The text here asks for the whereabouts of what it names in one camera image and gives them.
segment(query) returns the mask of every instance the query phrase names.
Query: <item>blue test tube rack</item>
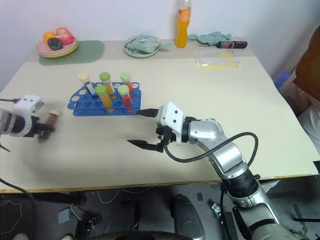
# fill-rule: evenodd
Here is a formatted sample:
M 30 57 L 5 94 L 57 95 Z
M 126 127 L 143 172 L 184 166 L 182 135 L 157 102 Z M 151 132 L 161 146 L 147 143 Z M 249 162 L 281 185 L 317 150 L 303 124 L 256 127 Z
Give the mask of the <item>blue test tube rack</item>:
M 102 82 L 93 83 L 94 87 L 102 84 Z M 135 115 L 140 110 L 141 105 L 141 91 L 139 89 L 140 84 L 133 82 L 133 93 L 130 94 L 132 100 L 132 106 L 126 107 L 118 93 L 118 87 L 123 82 L 113 82 L 114 94 L 110 94 L 112 101 L 111 107 L 105 107 L 99 96 L 94 93 L 91 94 L 87 91 L 86 87 L 81 87 L 70 98 L 68 103 L 68 109 L 73 110 L 73 115 L 76 117 L 82 116 L 119 116 L 119 115 Z

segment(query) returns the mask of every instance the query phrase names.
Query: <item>floor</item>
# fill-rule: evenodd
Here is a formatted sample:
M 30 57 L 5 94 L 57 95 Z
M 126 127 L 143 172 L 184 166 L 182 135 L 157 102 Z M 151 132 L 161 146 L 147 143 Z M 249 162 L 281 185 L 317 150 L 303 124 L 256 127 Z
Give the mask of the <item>floor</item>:
M 282 224 L 305 234 L 310 240 L 317 239 L 316 234 L 320 236 L 319 222 L 301 224 L 293 221 L 292 218 L 297 217 L 297 214 L 301 214 L 304 218 L 320 218 L 320 176 L 288 178 L 275 184 L 276 182 L 269 182 L 263 184 L 263 187 L 268 190 L 267 194 L 276 207 Z M 101 199 L 108 202 L 115 197 L 117 191 L 117 189 L 112 189 L 99 192 Z M 214 216 L 211 209 L 212 202 L 218 202 L 220 199 L 220 185 L 217 183 L 125 188 L 120 189 L 116 198 L 107 204 L 101 203 L 97 191 L 87 191 L 84 193 L 86 203 L 81 208 L 91 215 L 100 215 L 102 219 L 102 222 L 91 231 L 90 237 L 104 232 L 116 206 L 126 200 L 138 200 L 140 203 L 139 229 L 141 231 L 174 232 L 174 220 L 171 217 L 170 207 L 172 198 L 176 194 L 183 194 L 192 201 L 202 221 L 207 240 L 225 239 L 220 221 Z M 0 200 L 11 200 L 15 204 L 21 204 L 22 213 L 22 218 L 13 231 L 3 233 L 12 229 L 21 214 L 19 205 L 13 205 L 11 202 L 1 205 L 0 229 L 3 234 L 0 235 L 0 239 L 12 240 L 17 233 L 30 234 L 30 222 L 32 222 L 30 202 L 27 199 L 9 199 L 5 194 L 1 195 Z M 224 204 L 225 210 L 231 211 L 233 205 L 227 195 L 224 198 Z M 37 240 L 60 240 L 65 234 L 75 234 L 77 226 L 75 216 L 65 223 L 58 223 L 58 213 L 68 208 L 68 204 L 38 201 L 36 207 Z M 79 217 L 86 218 L 87 213 L 77 206 L 72 208 Z M 239 232 L 238 239 L 243 239 Z

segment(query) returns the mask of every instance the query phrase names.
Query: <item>red liquid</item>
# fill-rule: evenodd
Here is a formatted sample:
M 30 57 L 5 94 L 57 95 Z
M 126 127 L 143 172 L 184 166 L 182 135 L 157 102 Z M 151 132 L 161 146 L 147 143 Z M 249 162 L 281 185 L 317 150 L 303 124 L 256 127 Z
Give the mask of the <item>red liquid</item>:
M 131 97 L 130 97 L 129 94 L 127 94 L 127 95 L 122 95 L 121 98 L 122 98 L 123 104 L 124 104 L 126 107 L 132 106 L 132 101 L 131 101 Z
M 124 84 L 129 87 L 129 93 L 132 94 L 134 92 L 134 88 L 132 87 L 132 83 L 130 81 L 127 81 Z

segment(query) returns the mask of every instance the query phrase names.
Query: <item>white table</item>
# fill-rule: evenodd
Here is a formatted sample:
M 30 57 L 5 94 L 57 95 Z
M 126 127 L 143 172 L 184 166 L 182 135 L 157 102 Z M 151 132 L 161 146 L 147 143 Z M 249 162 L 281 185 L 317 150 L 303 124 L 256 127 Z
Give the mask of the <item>white table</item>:
M 56 131 L 45 144 L 36 138 L 1 136 L 1 144 L 11 150 L 0 151 L 1 178 L 31 192 L 219 181 L 206 158 L 179 163 L 127 142 L 157 143 L 154 118 L 74 116 L 67 104 L 81 87 L 80 72 L 88 72 L 94 82 L 99 82 L 101 72 L 109 72 L 113 82 L 120 82 L 121 72 L 130 72 L 132 81 L 140 83 L 141 109 L 171 101 L 185 116 L 216 119 L 228 137 L 256 133 L 259 148 L 250 168 L 264 179 L 318 173 L 315 147 L 250 49 L 235 50 L 242 67 L 209 69 L 196 68 L 194 51 L 205 50 L 196 43 L 147 59 L 127 56 L 121 42 L 105 44 L 101 60 L 92 63 L 43 66 L 34 55 L 0 93 L 1 98 L 42 96 L 46 105 L 37 113 L 42 121 L 49 109 L 61 111 Z M 12 107 L 1 103 L 1 108 Z M 235 143 L 249 159 L 253 139 L 243 137 Z M 181 158 L 202 153 L 190 144 L 173 143 L 169 148 Z M 0 192 L 15 190 L 0 184 Z

